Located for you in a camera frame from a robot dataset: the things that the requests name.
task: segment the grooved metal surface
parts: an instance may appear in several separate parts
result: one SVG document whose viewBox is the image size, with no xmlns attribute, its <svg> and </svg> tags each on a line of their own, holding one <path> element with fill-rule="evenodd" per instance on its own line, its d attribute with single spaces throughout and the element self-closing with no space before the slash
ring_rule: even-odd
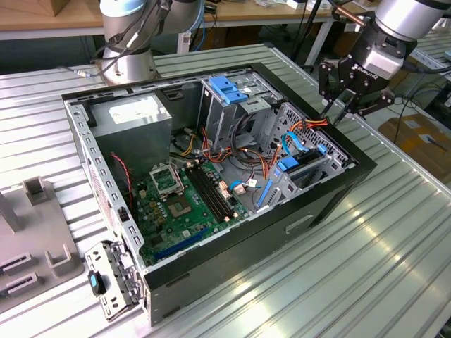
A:
<svg viewBox="0 0 451 338">
<path fill-rule="evenodd" d="M 156 59 L 163 75 L 250 62 L 322 109 L 314 81 L 263 45 Z M 59 94 L 103 85 L 60 70 L 0 77 L 0 189 L 52 181 L 81 254 L 109 234 Z M 141 308 L 107 323 L 81 275 L 2 313 L 0 337 L 433 337 L 451 315 L 451 192 L 358 118 L 339 129 L 378 167 L 258 265 L 153 328 Z"/>
<path fill-rule="evenodd" d="M 445 58 L 445 52 L 451 51 L 451 32 L 430 32 L 418 40 L 417 49 L 441 63 L 443 67 L 451 65 Z"/>
</svg>

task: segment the white sticker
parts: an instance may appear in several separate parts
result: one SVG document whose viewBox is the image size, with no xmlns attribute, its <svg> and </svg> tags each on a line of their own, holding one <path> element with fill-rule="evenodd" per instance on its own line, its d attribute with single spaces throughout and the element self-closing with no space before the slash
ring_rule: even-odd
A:
<svg viewBox="0 0 451 338">
<path fill-rule="evenodd" d="M 251 188 L 255 188 L 257 185 L 257 180 L 250 178 L 249 181 L 247 181 L 247 185 L 249 185 Z"/>
<path fill-rule="evenodd" d="M 404 121 L 404 123 L 407 125 L 407 127 L 412 128 L 412 129 L 421 127 L 416 121 L 413 121 L 413 120 L 407 120 L 407 121 Z"/>
<path fill-rule="evenodd" d="M 123 104 L 121 106 L 111 107 L 109 113 L 115 124 L 130 122 L 140 118 L 151 118 L 157 121 L 159 114 L 158 104 L 153 97 L 147 97 L 145 100 Z"/>
<path fill-rule="evenodd" d="M 432 138 L 432 136 L 427 135 L 427 134 L 418 135 L 418 136 L 420 136 L 420 139 L 422 139 L 425 143 L 432 143 L 431 140 L 434 141 L 434 139 Z"/>
</svg>

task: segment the cardboard box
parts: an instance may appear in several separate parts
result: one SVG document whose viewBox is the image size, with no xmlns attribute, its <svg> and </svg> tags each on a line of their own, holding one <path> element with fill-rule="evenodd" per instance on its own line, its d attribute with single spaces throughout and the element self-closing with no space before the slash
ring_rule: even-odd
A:
<svg viewBox="0 0 451 338">
<path fill-rule="evenodd" d="M 393 141 L 398 120 L 390 119 L 379 127 L 379 132 Z M 451 182 L 451 139 L 426 116 L 416 114 L 403 117 L 396 145 L 441 182 Z"/>
<path fill-rule="evenodd" d="M 46 16 L 56 16 L 69 1 L 70 0 L 0 0 L 0 7 Z"/>
</svg>

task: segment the expansion slot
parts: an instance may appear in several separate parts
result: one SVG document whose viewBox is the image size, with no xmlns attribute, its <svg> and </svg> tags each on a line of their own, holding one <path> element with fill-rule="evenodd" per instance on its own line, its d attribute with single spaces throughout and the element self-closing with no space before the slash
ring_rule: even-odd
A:
<svg viewBox="0 0 451 338">
<path fill-rule="evenodd" d="M 170 256 L 172 254 L 175 254 L 177 251 L 183 250 L 184 248 L 190 246 L 191 244 L 198 242 L 206 231 L 208 231 L 208 228 L 199 231 L 197 234 L 192 235 L 190 238 L 187 238 L 184 241 L 181 241 L 180 243 L 173 245 L 170 248 L 157 252 L 155 254 L 155 259 L 162 259 L 164 257 Z"/>
<path fill-rule="evenodd" d="M 232 217 L 232 210 L 223 200 L 200 166 L 196 165 L 193 168 L 187 168 L 185 174 L 205 202 L 206 206 L 208 206 L 209 210 L 213 213 L 218 223 L 224 222 L 226 217 Z"/>
</svg>

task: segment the motherboard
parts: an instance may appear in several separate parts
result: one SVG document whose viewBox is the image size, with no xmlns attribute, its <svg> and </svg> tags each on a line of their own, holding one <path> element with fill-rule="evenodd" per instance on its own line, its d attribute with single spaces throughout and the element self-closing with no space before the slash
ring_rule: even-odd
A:
<svg viewBox="0 0 451 338">
<path fill-rule="evenodd" d="M 249 215 L 234 196 L 223 196 L 221 177 L 208 161 L 184 168 L 163 165 L 133 188 L 138 198 L 137 224 L 144 237 L 140 253 L 149 265 Z"/>
</svg>

